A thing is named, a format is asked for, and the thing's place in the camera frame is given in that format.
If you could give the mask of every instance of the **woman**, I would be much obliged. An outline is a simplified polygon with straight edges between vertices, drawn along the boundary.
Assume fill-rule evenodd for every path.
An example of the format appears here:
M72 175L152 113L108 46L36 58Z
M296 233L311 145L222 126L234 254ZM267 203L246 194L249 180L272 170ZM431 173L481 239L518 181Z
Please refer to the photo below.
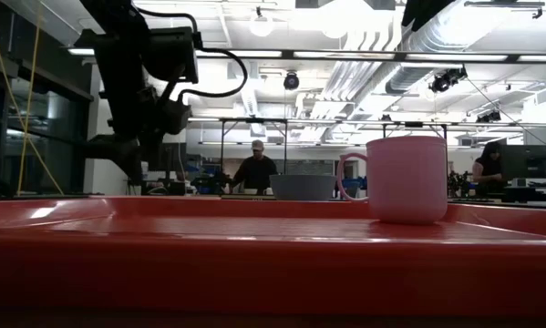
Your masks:
M479 195L503 192L505 183L501 177L500 148L499 143L489 142L481 157L473 163L473 182L478 183Z

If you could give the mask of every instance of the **gray bowl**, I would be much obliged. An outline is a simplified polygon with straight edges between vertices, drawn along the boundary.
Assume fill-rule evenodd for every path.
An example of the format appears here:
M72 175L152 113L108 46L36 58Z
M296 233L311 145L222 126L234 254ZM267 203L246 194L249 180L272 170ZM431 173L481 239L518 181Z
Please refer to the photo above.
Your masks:
M326 201L335 188L336 177L326 175L273 175L271 188L278 200Z

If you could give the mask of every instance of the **computer monitor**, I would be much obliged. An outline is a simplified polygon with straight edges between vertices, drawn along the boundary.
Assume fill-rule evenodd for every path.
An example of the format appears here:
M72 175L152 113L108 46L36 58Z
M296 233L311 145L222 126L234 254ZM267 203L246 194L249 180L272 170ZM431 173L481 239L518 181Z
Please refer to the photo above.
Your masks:
M546 178L546 146L501 146L501 175L516 178Z

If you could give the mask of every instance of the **man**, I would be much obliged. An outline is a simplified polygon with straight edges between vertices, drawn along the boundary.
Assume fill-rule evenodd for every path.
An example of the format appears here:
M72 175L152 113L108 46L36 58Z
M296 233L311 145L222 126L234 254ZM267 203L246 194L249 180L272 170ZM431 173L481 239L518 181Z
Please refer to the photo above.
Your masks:
M260 140L252 142L252 156L245 159L238 168L231 185L231 192L234 186L244 181L245 189L256 189L257 194L263 195L270 187L269 176L278 174L276 165L272 159L263 155L264 144Z

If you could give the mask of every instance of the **pink mug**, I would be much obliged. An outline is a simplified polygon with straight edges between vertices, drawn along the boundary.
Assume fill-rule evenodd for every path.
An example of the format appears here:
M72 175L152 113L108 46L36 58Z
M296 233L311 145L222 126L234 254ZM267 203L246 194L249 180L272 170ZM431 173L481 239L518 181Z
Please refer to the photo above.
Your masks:
M337 186L347 200L367 201L373 219L429 224L447 212L447 141L436 137L382 138L366 144L367 156L342 155ZM354 199L342 184L344 162L366 161L368 197Z

